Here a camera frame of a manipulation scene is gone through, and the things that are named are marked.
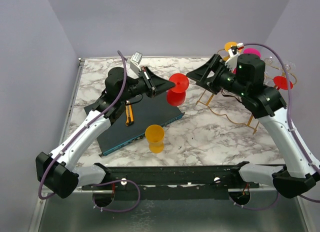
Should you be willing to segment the yellow plastic wine glass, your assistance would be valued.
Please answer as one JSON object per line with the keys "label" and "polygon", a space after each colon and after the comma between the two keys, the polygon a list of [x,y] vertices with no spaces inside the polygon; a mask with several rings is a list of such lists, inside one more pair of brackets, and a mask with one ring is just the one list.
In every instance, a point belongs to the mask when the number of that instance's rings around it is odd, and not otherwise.
{"label": "yellow plastic wine glass", "polygon": [[145,130],[145,138],[149,144],[149,150],[155,154],[161,153],[164,149],[164,129],[157,124],[150,125]]}

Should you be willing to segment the red plastic wine glass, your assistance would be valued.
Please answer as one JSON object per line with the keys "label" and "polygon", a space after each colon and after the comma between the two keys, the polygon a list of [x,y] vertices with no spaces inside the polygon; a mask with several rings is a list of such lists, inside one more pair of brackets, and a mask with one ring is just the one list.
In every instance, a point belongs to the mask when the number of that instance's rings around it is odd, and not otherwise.
{"label": "red plastic wine glass", "polygon": [[180,106],[186,98],[186,91],[189,88],[189,79],[182,73],[175,73],[169,78],[174,87],[167,91],[166,100],[171,106]]}

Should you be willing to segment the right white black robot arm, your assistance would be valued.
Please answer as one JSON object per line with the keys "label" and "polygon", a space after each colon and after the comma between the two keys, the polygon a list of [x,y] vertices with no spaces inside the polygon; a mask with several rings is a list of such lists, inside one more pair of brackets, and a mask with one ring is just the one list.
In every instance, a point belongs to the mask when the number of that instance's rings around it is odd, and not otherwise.
{"label": "right white black robot arm", "polygon": [[288,199],[309,191],[320,180],[320,162],[304,142],[296,141],[299,133],[290,128],[293,123],[287,118],[287,104],[280,92],[264,84],[265,62],[255,54],[238,54],[235,58],[235,66],[231,66],[214,54],[186,76],[213,94],[226,90],[239,96],[242,105],[267,130],[285,164],[241,162],[233,168],[230,183],[236,188],[249,182],[272,186]]}

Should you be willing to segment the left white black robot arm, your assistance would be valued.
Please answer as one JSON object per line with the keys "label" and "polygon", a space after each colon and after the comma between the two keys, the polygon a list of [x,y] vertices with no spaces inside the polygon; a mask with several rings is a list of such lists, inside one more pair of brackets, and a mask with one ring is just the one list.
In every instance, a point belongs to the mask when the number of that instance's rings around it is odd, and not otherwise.
{"label": "left white black robot arm", "polygon": [[[107,189],[111,183],[107,169],[99,163],[77,168],[78,160],[123,114],[126,101],[139,95],[154,98],[174,86],[174,82],[155,75],[148,67],[143,67],[137,78],[128,76],[125,67],[112,68],[105,79],[104,91],[82,124],[57,148],[36,157],[38,197],[44,200],[58,195],[64,199],[76,188],[87,185]],[[43,187],[50,189],[51,195],[43,196]]]}

